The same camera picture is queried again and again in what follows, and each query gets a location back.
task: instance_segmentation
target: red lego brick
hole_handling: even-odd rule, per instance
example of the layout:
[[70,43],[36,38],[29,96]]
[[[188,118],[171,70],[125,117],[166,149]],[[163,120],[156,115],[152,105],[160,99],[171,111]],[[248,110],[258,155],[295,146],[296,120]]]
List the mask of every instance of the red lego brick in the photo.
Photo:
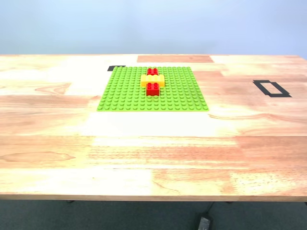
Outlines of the red lego brick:
[[146,96],[159,96],[160,95],[160,87],[158,83],[148,83],[146,85]]
[[159,75],[158,69],[157,68],[148,68],[147,69],[147,75]]

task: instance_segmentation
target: wooden table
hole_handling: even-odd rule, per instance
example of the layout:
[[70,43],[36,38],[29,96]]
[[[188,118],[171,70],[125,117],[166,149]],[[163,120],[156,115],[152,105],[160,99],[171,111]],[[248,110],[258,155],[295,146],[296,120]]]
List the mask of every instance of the wooden table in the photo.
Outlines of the wooden table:
[[[210,111],[96,112],[112,65],[190,66]],[[307,201],[298,56],[0,56],[0,115],[1,199]]]

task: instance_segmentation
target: dark floor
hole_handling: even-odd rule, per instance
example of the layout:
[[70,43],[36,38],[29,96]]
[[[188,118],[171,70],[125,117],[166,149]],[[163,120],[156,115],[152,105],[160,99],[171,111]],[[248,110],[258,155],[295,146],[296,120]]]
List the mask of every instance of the dark floor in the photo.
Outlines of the dark floor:
[[[0,230],[194,230],[210,202],[0,200]],[[304,203],[217,202],[215,230],[307,230]]]

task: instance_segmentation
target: wooden plank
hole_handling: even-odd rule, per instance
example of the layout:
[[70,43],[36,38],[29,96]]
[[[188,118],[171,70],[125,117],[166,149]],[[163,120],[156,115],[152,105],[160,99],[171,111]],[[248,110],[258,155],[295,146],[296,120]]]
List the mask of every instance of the wooden plank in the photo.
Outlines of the wooden plank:
[[191,62],[191,63],[211,63],[213,62],[209,55],[139,55],[138,62]]

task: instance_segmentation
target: cable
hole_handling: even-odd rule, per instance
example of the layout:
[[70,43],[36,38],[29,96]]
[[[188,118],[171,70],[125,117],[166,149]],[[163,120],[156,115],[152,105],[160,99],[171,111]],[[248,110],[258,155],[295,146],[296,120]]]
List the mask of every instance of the cable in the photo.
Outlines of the cable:
[[215,203],[215,201],[213,201],[213,202],[209,205],[207,211],[205,212],[206,214],[209,214],[209,212],[210,212],[212,206],[214,205],[214,203]]

